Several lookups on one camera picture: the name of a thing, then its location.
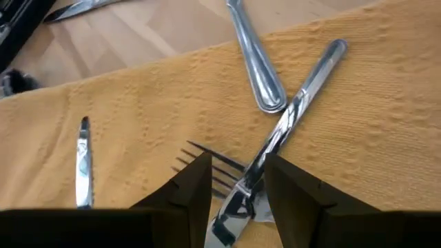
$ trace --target stainless steel utensil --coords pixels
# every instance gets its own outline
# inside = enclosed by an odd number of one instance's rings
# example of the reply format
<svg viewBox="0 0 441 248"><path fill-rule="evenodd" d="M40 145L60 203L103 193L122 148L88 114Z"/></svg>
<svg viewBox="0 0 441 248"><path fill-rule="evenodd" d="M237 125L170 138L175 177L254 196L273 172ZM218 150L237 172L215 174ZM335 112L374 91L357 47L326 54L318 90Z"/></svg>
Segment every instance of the stainless steel utensil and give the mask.
<svg viewBox="0 0 441 248"><path fill-rule="evenodd" d="M240 165L239 163L233 161L231 158L228 158L226 156L223 156L222 154L219 154L218 152L215 152L209 148L206 148L202 145L199 145L197 143L188 141L188 143L190 143L191 145L203 150L204 152L208 152L210 153L213 157L223 161L224 163L226 163L227 165L229 165L230 167L233 167L234 169L237 169L240 173L243 173L245 171L245 166ZM188 155L190 158L195 159L197 156L189 151L187 151L186 149L181 149L181 151ZM178 161L184 163L185 165L189 165L189 163L183 159L183 158L176 158ZM213 181L216 183L216 185L220 186L221 190L217 189L214 185L212 188L212 194L214 197L219 198L219 199L226 199L227 195L225 193L223 193L222 191L227 190L228 192L230 192L234 186L234 183L237 183L238 178L235 177L233 174L226 172L224 169L221 169L218 166L212 165L213 169L215 171L217 171L219 174L222 174L225 176L225 178L227 178L227 180L222 180L221 178L218 178L216 176L213 176ZM172 167L172 169L175 172L180 172L180 169ZM265 223L265 222L274 222L274 217L273 214L271 212L271 208L269 206L269 201L268 201L268 195L265 191L264 185L263 185L263 180L261 181L261 184L259 185L258 189L255 188L257 194L254 197L254 202L253 202L253 206L254 206L254 210L255 213L252 216L252 219L258 223Z"/></svg>
<svg viewBox="0 0 441 248"><path fill-rule="evenodd" d="M83 0L55 10L54 12L50 13L43 22L49 23L60 21L120 1L127 0Z"/></svg>
<svg viewBox="0 0 441 248"><path fill-rule="evenodd" d="M76 143L76 206L91 209L93 206L92 151L90 149L90 122L88 117L81 120Z"/></svg>
<svg viewBox="0 0 441 248"><path fill-rule="evenodd" d="M328 46L300 90L283 113L263 147L248 166L245 175L234 185L218 214L208 225L205 247L232 247L255 212L254 187L263 175L263 163L268 153L278 152L292 133L319 89L347 50L347 43L338 39Z"/></svg>
<svg viewBox="0 0 441 248"><path fill-rule="evenodd" d="M287 105L285 90L243 10L242 0L227 0L227 6L245 57L248 77L258 107L267 113L283 110Z"/></svg>

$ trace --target fork tines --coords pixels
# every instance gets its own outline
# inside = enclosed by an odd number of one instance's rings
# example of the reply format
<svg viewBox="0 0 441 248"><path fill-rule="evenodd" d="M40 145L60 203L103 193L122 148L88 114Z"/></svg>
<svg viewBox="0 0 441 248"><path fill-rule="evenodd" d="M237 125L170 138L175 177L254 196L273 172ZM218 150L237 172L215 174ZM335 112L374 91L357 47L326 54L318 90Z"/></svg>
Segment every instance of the fork tines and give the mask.
<svg viewBox="0 0 441 248"><path fill-rule="evenodd" d="M199 144L191 142L191 141L188 141L188 143L193 145L194 147L197 147L197 148L203 150L204 152L210 153L213 157L226 163L231 168L234 168L234 169L238 170L239 172L245 171L245 166L241 165L240 163L237 163L236 161L234 161L226 156L223 156L222 154L219 154L211 149L208 149L202 145L199 145ZM185 155L190 157L192 160L197 157L197 155L187 151L186 149L181 149L181 151L182 151L182 153L184 153ZM182 162L183 164L185 164L185 166L189 165L189 162L187 162L183 158L177 157L176 159L178 161ZM213 167L214 171L218 172L218 175L221 177L220 178L217 176L213 176L213 181L216 182L217 185L220 186L220 189L216 189L214 187L212 188L213 196L215 196L217 198L225 199L225 198L227 198L227 194L223 193L223 191L227 191L229 193L232 190L232 186L229 183L226 183L225 181L228 180L230 183L232 183L232 185L234 185L234 183L236 183L238 181L238 178L236 176L234 176L233 174L229 173L226 169L221 169L219 166L212 165L212 167ZM180 169L178 169L176 167L172 167L172 169L175 172L180 172Z"/></svg>

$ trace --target yellow tablecloth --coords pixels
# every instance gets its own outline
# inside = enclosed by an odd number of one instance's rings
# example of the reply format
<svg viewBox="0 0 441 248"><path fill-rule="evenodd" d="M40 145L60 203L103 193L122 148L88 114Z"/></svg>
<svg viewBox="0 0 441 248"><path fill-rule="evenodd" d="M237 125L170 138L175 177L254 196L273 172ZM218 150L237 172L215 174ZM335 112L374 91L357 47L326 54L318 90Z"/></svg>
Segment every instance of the yellow tablecloth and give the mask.
<svg viewBox="0 0 441 248"><path fill-rule="evenodd" d="M281 155L381 209L441 209L441 1L388 0L263 43L291 98L325 46L349 52ZM278 115L258 110L237 42L0 101L0 207L73 207L92 126L97 207L128 207L182 167L186 140L248 163ZM213 200L215 208L219 202ZM281 247L252 223L238 247Z"/></svg>

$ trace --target black object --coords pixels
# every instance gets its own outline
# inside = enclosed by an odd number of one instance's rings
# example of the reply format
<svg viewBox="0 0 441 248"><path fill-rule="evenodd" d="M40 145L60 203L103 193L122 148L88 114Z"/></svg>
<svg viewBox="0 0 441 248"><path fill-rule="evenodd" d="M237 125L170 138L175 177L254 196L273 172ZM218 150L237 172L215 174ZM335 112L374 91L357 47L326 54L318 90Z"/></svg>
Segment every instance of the black object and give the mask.
<svg viewBox="0 0 441 248"><path fill-rule="evenodd" d="M268 154L265 185L283 247L441 247L441 213L380 211Z"/></svg>
<svg viewBox="0 0 441 248"><path fill-rule="evenodd" d="M130 209L2 211L0 246L203 247L211 188L212 157L201 154Z"/></svg>
<svg viewBox="0 0 441 248"><path fill-rule="evenodd" d="M9 70L2 74L0 86L3 88L4 96L12 96L40 87L35 79L16 69Z"/></svg>
<svg viewBox="0 0 441 248"><path fill-rule="evenodd" d="M10 27L10 31L4 37L3 42L0 42L0 72L9 66L55 1L3 0L0 2L2 13L0 25L5 24Z"/></svg>

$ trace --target knife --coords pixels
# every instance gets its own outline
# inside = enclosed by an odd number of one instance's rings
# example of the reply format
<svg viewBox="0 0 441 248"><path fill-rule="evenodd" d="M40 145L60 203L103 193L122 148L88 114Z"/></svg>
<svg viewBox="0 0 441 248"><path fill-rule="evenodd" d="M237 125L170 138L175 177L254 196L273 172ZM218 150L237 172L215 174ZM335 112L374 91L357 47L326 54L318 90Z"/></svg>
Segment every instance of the knife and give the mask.
<svg viewBox="0 0 441 248"><path fill-rule="evenodd" d="M90 149L90 122L83 117L76 143L76 206L78 209L91 209L93 206L92 153Z"/></svg>
<svg viewBox="0 0 441 248"><path fill-rule="evenodd" d="M111 3L127 0L83 0L78 3L73 3L66 7L62 7L54 12L50 13L44 20L44 23L51 23L55 21L61 21L70 17L74 17L78 14L83 14L91 10L101 8Z"/></svg>
<svg viewBox="0 0 441 248"><path fill-rule="evenodd" d="M346 50L347 42L342 39L329 44L322 58L283 112L253 162L245 170L244 176L234 185L216 217L208 225L204 248L233 247L242 230L255 214L252 200L256 194L256 185L264 173L263 165L266 155L277 153L282 148L319 89L345 55Z"/></svg>

